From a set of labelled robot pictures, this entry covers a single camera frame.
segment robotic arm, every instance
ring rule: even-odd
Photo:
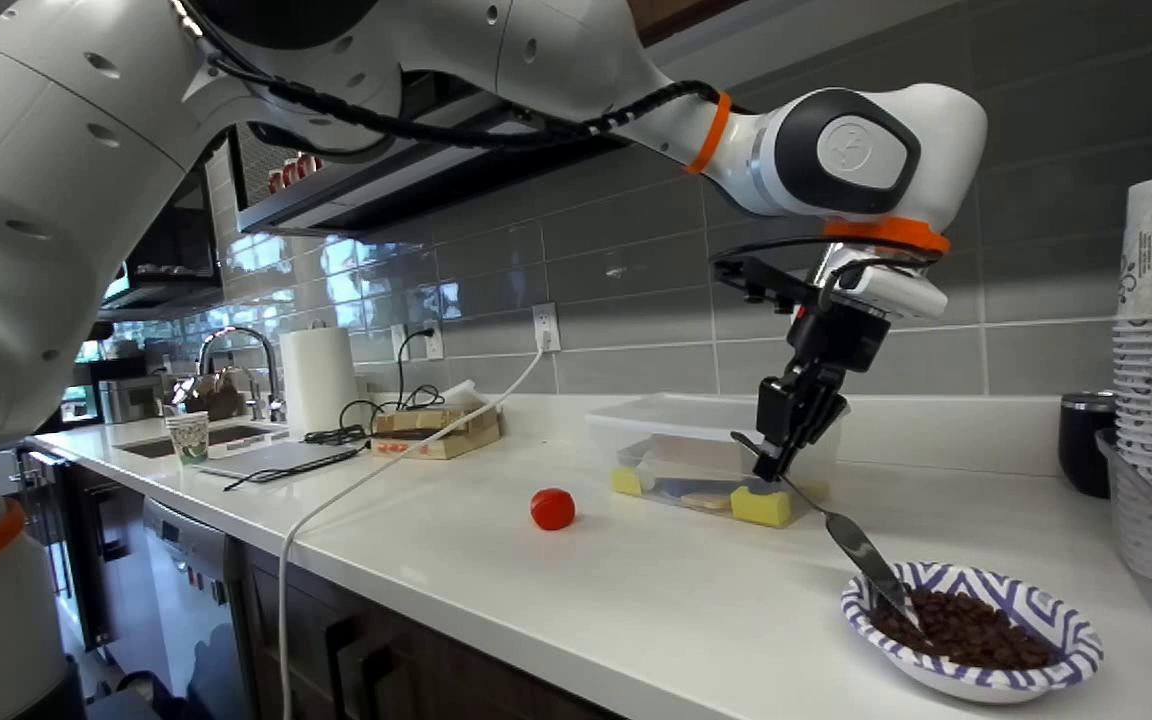
[[[908,268],[947,252],[941,233],[983,146],[981,105],[952,89],[738,112],[653,68],[623,0],[20,0],[0,16],[0,439],[47,414],[115,263],[226,127],[363,146],[412,130],[399,73],[571,121],[569,138],[635,138],[758,216],[824,218],[818,279],[758,254],[719,263],[797,311],[797,361],[762,391],[764,479],[840,414],[845,370],[870,368],[888,314],[943,307]],[[0,717],[65,674],[41,574],[0,515]]]

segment plate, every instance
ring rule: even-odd
[[[1052,601],[1049,591],[1024,578],[966,563],[892,563],[892,568],[908,589],[978,594],[1060,646],[1060,661],[1036,672],[997,672],[912,652],[870,624],[874,594],[870,584],[851,574],[845,589],[845,614],[857,626],[857,635],[876,652],[884,652],[884,661],[898,672],[905,672],[915,684],[930,684],[934,691],[970,703],[1032,703],[1049,691],[1063,691],[1093,681],[1098,668],[1106,664],[1098,626],[1072,605]]]

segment wall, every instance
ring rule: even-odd
[[[991,112],[990,162],[934,279],[943,320],[899,322],[857,391],[1029,396],[1107,383],[1124,186],[1152,174],[1152,4],[974,0],[784,68],[738,96],[943,80]],[[560,307],[564,354],[534,391],[748,391],[787,361],[784,322],[707,279],[707,254],[812,233],[748,218],[650,153],[615,153],[362,241],[227,244],[232,305],[137,327],[338,320],[388,386],[388,322],[440,320],[448,361],[422,379],[510,383],[534,353],[527,307]]]

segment white robotic arm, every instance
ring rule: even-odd
[[[575,127],[671,89],[643,54],[623,0],[20,0],[10,9],[0,16],[0,439],[47,414],[115,263],[226,127],[262,121],[320,146],[362,146],[382,130],[355,127],[355,112],[343,112],[351,121],[326,112],[341,105],[305,101],[331,96],[396,117],[399,73],[448,73]],[[269,89],[269,74],[318,96]],[[829,241],[860,241],[870,254],[941,254],[941,229],[966,198],[983,143],[983,112],[934,85],[876,96],[812,93],[767,117],[738,112],[719,93],[678,93],[653,112],[615,112],[595,127],[712,174],[748,210],[824,216]],[[930,283],[899,270],[874,283],[884,292],[850,288],[879,311],[930,311]],[[65,674],[41,558],[13,528],[18,515],[0,515],[0,717],[25,711]]]

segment kitchen counter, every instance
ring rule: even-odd
[[[860,399],[824,465],[832,505],[892,558],[983,563],[1100,626],[1100,674],[1019,711],[930,697],[860,642],[837,608],[851,568],[818,519],[767,530],[612,497],[612,456],[585,423],[601,405],[510,405],[503,442],[383,472],[326,511],[293,558],[622,717],[1152,717],[1152,608],[1113,550],[1107,505],[1057,472],[1057,399]],[[177,461],[119,452],[156,437],[161,423],[123,423],[30,442],[262,550],[382,465],[219,492]],[[571,530],[527,523],[543,482],[575,492]]]

